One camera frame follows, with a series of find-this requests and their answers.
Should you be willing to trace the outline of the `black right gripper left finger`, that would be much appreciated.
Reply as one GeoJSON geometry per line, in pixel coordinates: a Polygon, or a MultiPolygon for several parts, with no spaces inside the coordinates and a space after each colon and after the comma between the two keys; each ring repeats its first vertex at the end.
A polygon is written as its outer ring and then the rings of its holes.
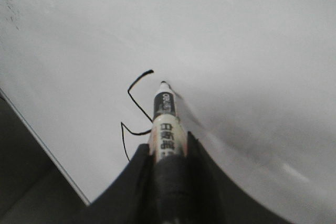
{"type": "Polygon", "coordinates": [[[152,156],[141,144],[118,178],[88,207],[75,214],[71,223],[146,223],[146,195],[152,156]]]}

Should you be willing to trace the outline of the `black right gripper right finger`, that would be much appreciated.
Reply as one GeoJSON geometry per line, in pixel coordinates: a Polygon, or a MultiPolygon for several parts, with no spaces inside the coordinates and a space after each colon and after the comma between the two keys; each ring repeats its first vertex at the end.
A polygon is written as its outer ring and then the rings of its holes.
{"type": "Polygon", "coordinates": [[[197,223],[288,223],[237,186],[191,132],[186,159],[197,223]]]}

